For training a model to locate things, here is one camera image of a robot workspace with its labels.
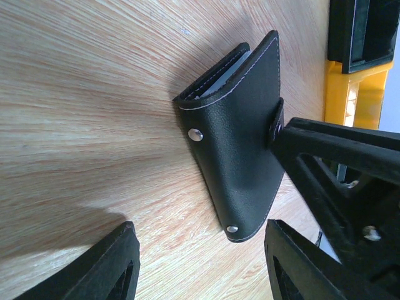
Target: wooden table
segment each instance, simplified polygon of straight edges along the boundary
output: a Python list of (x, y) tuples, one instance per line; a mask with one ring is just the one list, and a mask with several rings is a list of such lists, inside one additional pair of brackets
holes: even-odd
[[(136, 299), (271, 299), (265, 227), (226, 239), (171, 100), (277, 29), (286, 120), (321, 119), (328, 2), (1, 0), (1, 298), (132, 220)], [(269, 217), (316, 239), (287, 177)]]

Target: leather sheath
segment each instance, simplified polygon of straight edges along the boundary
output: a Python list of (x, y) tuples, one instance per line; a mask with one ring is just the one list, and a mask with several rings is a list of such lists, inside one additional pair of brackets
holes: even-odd
[(222, 87), (201, 95), (249, 50), (241, 43), (174, 99), (186, 132), (202, 133), (200, 141), (188, 140), (222, 228), (235, 243), (264, 224), (284, 172), (269, 147), (284, 126), (278, 32), (268, 33)]

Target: wallet flap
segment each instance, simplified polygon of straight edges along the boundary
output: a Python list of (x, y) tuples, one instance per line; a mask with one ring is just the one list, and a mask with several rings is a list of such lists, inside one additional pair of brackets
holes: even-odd
[(258, 232), (283, 176), (268, 148), (271, 125), (283, 121), (278, 32), (271, 31), (221, 88), (201, 97), (247, 51), (247, 44), (239, 45), (174, 100), (232, 242)]

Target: yellow plastic container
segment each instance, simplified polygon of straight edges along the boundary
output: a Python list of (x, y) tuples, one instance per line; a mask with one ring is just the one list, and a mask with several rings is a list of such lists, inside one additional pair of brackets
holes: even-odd
[(325, 122), (378, 129), (388, 71), (393, 62), (351, 74), (342, 64), (328, 61), (326, 69)]

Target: black leather pouch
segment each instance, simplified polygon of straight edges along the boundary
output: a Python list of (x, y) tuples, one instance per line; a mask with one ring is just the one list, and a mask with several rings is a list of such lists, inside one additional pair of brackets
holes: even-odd
[(222, 227), (236, 243), (263, 225), (283, 176), (269, 148), (284, 125), (278, 32), (249, 51), (240, 44), (174, 99)]

